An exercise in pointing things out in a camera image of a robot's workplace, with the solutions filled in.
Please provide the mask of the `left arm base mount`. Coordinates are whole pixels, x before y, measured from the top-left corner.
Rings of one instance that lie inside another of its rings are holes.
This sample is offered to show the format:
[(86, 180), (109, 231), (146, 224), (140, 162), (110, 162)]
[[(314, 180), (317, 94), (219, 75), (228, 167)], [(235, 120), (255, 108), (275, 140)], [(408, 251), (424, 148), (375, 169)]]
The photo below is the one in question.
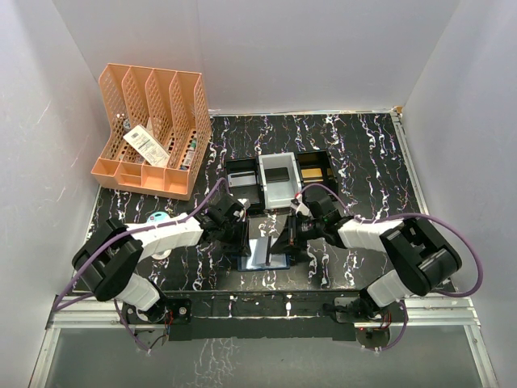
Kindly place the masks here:
[(147, 311), (123, 303), (124, 317), (130, 324), (186, 325), (191, 322), (192, 300), (184, 297), (160, 297)]

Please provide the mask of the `blue card holder wallet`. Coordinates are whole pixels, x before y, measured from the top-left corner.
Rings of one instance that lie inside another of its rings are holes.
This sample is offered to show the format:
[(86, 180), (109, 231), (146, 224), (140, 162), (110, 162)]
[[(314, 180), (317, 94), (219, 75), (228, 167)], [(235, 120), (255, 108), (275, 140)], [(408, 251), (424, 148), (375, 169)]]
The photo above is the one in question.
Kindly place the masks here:
[(290, 259), (286, 254), (273, 255), (271, 247), (277, 238), (261, 237), (250, 240), (250, 254), (237, 258), (237, 269), (240, 272), (256, 272), (266, 270), (284, 270), (290, 268)]

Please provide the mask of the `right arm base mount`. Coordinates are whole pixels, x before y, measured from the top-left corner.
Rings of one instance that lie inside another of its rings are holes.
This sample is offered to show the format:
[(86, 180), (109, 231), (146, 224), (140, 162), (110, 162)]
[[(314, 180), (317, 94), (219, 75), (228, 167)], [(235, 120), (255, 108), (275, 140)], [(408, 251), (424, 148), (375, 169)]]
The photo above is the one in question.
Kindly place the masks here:
[(398, 303), (378, 307), (360, 297), (336, 297), (322, 305), (322, 313), (337, 323), (375, 323), (387, 327), (392, 322), (402, 323), (406, 312)]

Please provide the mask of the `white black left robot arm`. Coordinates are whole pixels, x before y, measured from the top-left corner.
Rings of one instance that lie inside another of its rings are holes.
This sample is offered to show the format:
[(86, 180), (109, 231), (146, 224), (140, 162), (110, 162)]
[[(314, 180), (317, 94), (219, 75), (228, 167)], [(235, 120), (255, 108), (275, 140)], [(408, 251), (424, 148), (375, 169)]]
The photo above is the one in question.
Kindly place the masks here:
[(166, 316), (168, 299), (153, 281), (136, 274), (138, 263), (164, 251), (214, 241), (249, 253), (249, 207), (247, 199), (224, 194), (194, 215), (131, 225), (110, 218), (76, 253), (72, 265), (78, 271), (94, 256), (80, 278), (97, 301), (116, 299), (133, 306), (148, 322), (158, 323)]

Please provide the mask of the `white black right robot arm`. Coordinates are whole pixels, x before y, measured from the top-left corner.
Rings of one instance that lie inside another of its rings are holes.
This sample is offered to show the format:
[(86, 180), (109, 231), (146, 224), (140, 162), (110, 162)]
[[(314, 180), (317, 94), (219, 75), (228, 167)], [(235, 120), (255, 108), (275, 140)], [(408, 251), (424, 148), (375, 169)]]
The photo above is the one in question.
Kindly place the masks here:
[(292, 201), (291, 214), (270, 253), (299, 259), (307, 251), (307, 242), (319, 238), (342, 249), (385, 253), (393, 266), (347, 305), (324, 305), (328, 311), (357, 319), (381, 319), (390, 304), (412, 295), (427, 295), (462, 266), (456, 250), (427, 219), (361, 222), (342, 215), (324, 193)]

